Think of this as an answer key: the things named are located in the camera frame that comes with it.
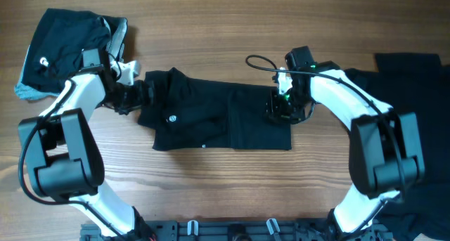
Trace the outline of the black polo shirt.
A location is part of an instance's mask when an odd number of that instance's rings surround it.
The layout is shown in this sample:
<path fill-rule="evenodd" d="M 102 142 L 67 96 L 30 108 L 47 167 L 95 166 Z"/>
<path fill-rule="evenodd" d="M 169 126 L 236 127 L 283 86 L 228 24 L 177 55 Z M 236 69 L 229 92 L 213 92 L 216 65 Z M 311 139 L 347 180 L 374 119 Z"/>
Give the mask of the black polo shirt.
<path fill-rule="evenodd" d="M 153 129 L 153 149 L 233 148 L 291 150 L 291 128 L 266 116 L 270 86 L 187 77 L 175 67 L 150 71 L 155 103 L 144 106 L 141 126 Z"/>

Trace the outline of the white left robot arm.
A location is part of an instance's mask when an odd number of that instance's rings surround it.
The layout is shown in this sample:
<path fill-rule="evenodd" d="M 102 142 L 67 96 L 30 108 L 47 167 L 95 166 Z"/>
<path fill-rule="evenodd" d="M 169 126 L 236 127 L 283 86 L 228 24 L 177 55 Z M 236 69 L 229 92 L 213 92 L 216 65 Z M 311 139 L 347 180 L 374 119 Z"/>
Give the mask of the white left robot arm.
<path fill-rule="evenodd" d="M 124 89 L 111 72 L 76 74 L 65 80 L 65 88 L 48 109 L 18 125 L 22 146 L 18 179 L 31 200 L 80 210 L 106 240 L 156 240 L 136 208 L 105 181 L 103 158 L 88 125 L 94 110 L 123 95 Z"/>

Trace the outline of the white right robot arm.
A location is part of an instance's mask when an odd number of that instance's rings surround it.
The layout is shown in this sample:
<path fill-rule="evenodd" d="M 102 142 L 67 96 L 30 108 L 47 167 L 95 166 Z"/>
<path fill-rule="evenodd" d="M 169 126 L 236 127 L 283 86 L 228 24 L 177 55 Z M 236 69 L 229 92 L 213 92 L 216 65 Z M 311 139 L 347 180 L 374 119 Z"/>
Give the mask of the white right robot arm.
<path fill-rule="evenodd" d="M 402 203 L 406 191 L 425 175 L 416 114 L 397 112 L 343 70 L 312 65 L 300 71 L 280 67 L 274 74 L 277 89 L 269 112 L 277 120 L 300 123 L 294 109 L 320 103 L 348 130 L 352 185 L 331 209 L 326 235 L 331 240 L 358 237 L 387 204 Z"/>

